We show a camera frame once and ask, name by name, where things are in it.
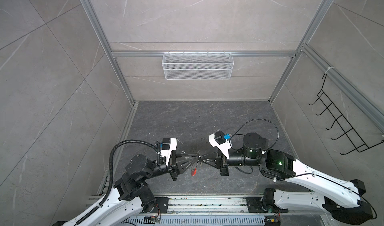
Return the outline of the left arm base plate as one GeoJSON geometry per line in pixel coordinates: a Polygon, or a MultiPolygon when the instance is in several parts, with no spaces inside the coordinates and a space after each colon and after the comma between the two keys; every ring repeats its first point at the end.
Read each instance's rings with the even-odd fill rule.
{"type": "Polygon", "coordinates": [[[154,206],[150,208],[148,214],[157,214],[158,211],[160,214],[166,214],[168,212],[169,200],[170,198],[168,197],[156,197],[156,202],[154,206]]]}

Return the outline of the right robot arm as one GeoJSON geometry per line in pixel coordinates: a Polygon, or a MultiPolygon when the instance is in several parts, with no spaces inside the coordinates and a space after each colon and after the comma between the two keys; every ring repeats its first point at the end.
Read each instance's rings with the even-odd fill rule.
{"type": "Polygon", "coordinates": [[[256,166],[263,177],[274,182],[288,182],[308,189],[308,192],[265,189],[259,203],[262,211],[325,212],[349,225],[361,225],[377,218],[377,212],[363,197],[364,182],[344,181],[324,174],[287,153],[270,149],[269,141],[255,132],[244,135],[242,148],[237,151],[231,151],[231,138],[222,131],[211,134],[209,143],[218,151],[201,156],[200,162],[217,168],[222,176],[228,176],[229,167],[256,166]]]}

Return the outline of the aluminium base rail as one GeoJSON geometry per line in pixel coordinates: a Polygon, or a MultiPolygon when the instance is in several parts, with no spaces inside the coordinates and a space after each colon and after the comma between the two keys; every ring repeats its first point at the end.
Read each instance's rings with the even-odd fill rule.
{"type": "Polygon", "coordinates": [[[122,226],[326,226],[319,213],[249,213],[248,196],[168,197],[166,214],[140,213],[122,226]]]}

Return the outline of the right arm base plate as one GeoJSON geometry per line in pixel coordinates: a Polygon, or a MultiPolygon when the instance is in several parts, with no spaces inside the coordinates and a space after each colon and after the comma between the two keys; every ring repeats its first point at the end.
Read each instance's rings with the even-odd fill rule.
{"type": "Polygon", "coordinates": [[[262,197],[246,197],[249,213],[288,213],[288,209],[281,209],[275,205],[273,199],[262,197]]]}

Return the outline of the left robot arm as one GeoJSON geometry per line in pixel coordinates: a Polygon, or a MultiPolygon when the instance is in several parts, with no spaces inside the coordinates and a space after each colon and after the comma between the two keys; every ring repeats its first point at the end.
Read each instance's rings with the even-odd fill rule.
{"type": "Polygon", "coordinates": [[[126,172],[109,185],[107,193],[80,215],[69,221],[58,221],[55,226],[115,226],[133,215],[150,212],[156,198],[146,180],[170,174],[174,181],[192,164],[201,159],[196,154],[171,152],[168,164],[165,157],[151,161],[143,154],[134,156],[126,172]]]}

